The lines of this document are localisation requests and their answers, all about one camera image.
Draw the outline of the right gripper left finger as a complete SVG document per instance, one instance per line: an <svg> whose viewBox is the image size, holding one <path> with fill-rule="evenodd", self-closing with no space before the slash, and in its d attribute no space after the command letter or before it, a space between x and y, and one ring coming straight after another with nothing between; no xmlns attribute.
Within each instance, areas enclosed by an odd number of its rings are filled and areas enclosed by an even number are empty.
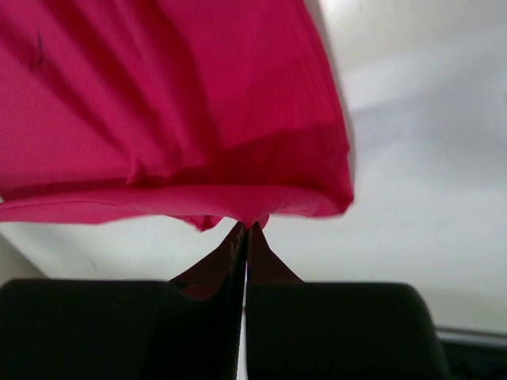
<svg viewBox="0 0 507 380"><path fill-rule="evenodd" d="M4 379L234 379L246 229L169 281L14 279L1 289Z"/></svg>

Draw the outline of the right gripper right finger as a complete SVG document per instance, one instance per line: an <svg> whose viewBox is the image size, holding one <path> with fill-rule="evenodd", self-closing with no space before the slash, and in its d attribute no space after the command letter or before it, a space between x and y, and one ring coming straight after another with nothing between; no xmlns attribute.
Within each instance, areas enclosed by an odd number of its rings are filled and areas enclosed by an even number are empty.
<svg viewBox="0 0 507 380"><path fill-rule="evenodd" d="M448 379L421 295L405 283L301 280L248 236L246 369L251 379Z"/></svg>

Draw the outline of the pink t-shirt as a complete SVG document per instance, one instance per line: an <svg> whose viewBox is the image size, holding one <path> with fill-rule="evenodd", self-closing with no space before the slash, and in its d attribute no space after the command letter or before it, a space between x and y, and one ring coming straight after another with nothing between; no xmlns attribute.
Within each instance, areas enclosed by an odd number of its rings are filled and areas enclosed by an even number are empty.
<svg viewBox="0 0 507 380"><path fill-rule="evenodd" d="M302 1L4 1L1 219L208 230L353 202Z"/></svg>

